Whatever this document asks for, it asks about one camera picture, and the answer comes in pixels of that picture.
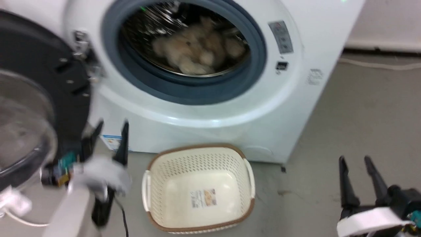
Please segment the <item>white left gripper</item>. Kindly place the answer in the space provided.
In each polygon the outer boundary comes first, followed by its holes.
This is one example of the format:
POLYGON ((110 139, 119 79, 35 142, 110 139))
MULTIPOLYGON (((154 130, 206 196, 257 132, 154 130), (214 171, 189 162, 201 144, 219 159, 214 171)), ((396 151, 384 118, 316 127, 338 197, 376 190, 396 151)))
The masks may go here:
POLYGON ((103 125, 104 121, 100 120, 95 129, 82 138, 80 154, 69 152, 56 163, 48 163, 41 169, 44 186, 66 185, 68 191, 86 186, 95 194, 91 217, 97 227, 108 224, 115 194, 126 195, 132 183, 127 172, 129 122, 125 120, 120 145, 111 158, 92 156, 103 125))

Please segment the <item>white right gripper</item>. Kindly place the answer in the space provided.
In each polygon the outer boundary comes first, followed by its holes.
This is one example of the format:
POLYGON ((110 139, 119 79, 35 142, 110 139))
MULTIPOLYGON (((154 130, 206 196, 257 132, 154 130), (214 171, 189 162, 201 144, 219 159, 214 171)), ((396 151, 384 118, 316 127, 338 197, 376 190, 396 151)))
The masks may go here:
POLYGON ((370 156, 364 157, 367 173, 372 179, 376 206, 359 206, 348 176, 344 156, 339 158, 341 192, 340 220, 336 231, 339 237, 410 237, 420 236, 420 192, 414 188, 388 188, 370 156))

